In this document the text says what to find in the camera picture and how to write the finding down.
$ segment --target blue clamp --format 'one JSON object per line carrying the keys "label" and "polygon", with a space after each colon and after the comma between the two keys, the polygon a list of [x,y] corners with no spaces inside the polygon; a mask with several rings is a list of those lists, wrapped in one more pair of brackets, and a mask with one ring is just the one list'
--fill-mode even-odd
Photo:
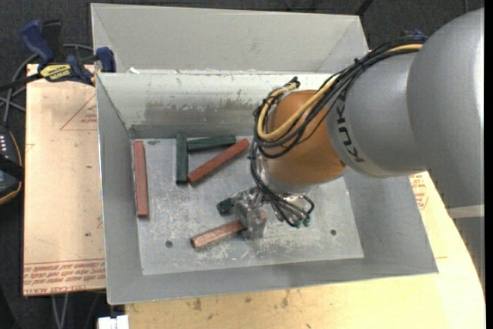
{"label": "blue clamp", "polygon": [[101,47],[96,50],[96,58],[101,62],[103,72],[116,72],[116,62],[113,52],[108,47]]}
{"label": "blue clamp", "polygon": [[[55,53],[42,34],[40,19],[24,26],[20,36],[24,44],[42,59],[42,63],[38,65],[39,75],[50,82],[74,81],[93,85],[94,74],[86,69],[74,55],[68,55],[64,62],[54,62]],[[94,59],[101,62],[103,72],[116,71],[115,58],[108,47],[97,49]]]}

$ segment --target yellow cable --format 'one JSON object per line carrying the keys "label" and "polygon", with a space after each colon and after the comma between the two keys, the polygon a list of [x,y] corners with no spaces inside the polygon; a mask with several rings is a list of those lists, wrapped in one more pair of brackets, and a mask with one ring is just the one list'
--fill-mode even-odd
{"label": "yellow cable", "polygon": [[422,44],[405,44],[388,49],[386,52],[400,51],[401,49],[421,49],[422,46]]}
{"label": "yellow cable", "polygon": [[[334,75],[330,77],[329,82],[321,89],[319,90],[315,95],[313,95],[309,100],[305,102],[304,105],[302,105],[289,119],[286,120],[285,123],[283,123],[281,126],[279,126],[276,130],[272,131],[271,133],[265,133],[263,131],[263,121],[265,119],[265,116],[267,114],[267,110],[269,109],[269,106],[264,106],[262,108],[262,111],[260,112],[259,115],[259,121],[257,123],[257,134],[261,139],[264,140],[275,140],[281,137],[302,115],[303,113],[310,108],[320,97],[322,97],[326,91],[330,89],[330,87],[334,84],[334,77],[338,75]],[[267,100],[268,104],[271,104],[272,101],[278,97],[280,94],[285,93],[287,91],[292,90],[293,88],[291,86],[288,86],[286,88],[281,88],[275,91]]]}

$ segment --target red block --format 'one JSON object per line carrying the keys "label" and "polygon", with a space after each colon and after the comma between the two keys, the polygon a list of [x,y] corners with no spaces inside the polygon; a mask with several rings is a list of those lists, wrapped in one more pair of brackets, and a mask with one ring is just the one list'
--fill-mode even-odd
{"label": "red block", "polygon": [[149,195],[147,193],[146,149],[144,142],[133,142],[133,168],[136,172],[136,207],[138,217],[149,216]]}
{"label": "red block", "polygon": [[188,173],[188,182],[192,185],[199,182],[207,174],[213,172],[224,163],[241,154],[245,149],[248,149],[249,146],[250,143],[247,139],[240,140],[238,143],[233,144],[231,147],[222,151],[219,155],[214,156],[211,160],[205,162],[202,166],[199,166],[191,173]]}

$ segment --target dark green block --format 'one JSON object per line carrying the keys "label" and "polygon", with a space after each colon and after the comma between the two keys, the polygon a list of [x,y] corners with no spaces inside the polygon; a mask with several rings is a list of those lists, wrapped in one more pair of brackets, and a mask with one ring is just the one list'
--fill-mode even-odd
{"label": "dark green block", "polygon": [[176,136],[176,183],[186,183],[188,175],[188,150],[186,136]]}
{"label": "dark green block", "polygon": [[223,146],[232,146],[236,143],[235,136],[215,136],[215,137],[203,137],[200,139],[188,139],[188,150],[203,151],[205,149],[218,148]]}

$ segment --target cardboard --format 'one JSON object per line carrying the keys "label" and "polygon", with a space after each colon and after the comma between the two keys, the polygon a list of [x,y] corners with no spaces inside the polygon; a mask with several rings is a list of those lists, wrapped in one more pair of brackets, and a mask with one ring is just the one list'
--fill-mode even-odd
{"label": "cardboard", "polygon": [[94,87],[28,84],[25,141],[23,295],[105,288]]}

